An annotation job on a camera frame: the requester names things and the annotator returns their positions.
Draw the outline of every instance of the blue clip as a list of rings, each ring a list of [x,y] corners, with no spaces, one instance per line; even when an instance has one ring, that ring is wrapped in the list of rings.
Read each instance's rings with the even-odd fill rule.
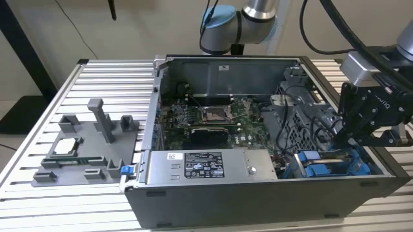
[[[123,166],[121,168],[121,174],[122,175],[133,175],[135,173],[135,167],[134,166]]]

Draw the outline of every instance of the black stand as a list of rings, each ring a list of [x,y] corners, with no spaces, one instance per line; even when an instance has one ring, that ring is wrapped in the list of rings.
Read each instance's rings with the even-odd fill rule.
[[[0,133],[27,134],[58,90],[6,0],[0,0],[0,30],[43,94],[19,99],[0,120]]]
[[[245,54],[245,44],[233,44],[232,45],[232,55],[242,56]]]

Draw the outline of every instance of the white sticker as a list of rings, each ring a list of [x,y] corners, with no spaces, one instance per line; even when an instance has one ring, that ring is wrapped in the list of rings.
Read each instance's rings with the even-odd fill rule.
[[[230,66],[229,65],[220,65],[218,66],[218,70],[220,71],[229,71],[230,70]]]
[[[184,158],[184,153],[169,153],[169,158],[170,160],[182,160]]]

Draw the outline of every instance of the power supply label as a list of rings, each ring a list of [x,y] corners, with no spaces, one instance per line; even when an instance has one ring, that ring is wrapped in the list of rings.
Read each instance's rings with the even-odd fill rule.
[[[225,177],[225,163],[221,152],[186,153],[186,178]]]

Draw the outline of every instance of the metal slotted surface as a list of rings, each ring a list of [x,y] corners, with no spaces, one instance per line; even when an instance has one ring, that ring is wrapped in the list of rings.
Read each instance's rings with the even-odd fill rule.
[[[340,71],[339,64],[335,60],[313,62],[340,92],[341,84],[348,78]],[[28,135],[0,175],[0,179],[6,176],[0,188],[0,230],[23,232],[142,230],[127,199],[119,193],[118,184],[32,188],[30,182],[45,157],[42,154],[49,151],[61,131],[58,119],[62,114],[75,113],[81,120],[94,120],[93,115],[85,111],[89,99],[94,97],[103,98],[105,110],[113,119],[122,114],[131,114],[139,119],[142,126],[134,156],[135,160],[139,159],[139,139],[143,136],[150,85],[154,79],[151,67],[151,61],[137,60],[91,61],[86,66],[78,67],[79,71],[74,72],[59,92],[61,97],[57,97],[57,102],[51,104],[50,113],[45,114],[45,120],[40,119],[39,128]],[[413,149],[401,147],[388,150],[413,176]],[[413,231],[413,181],[391,197],[369,200],[349,217],[343,219],[184,231]]]

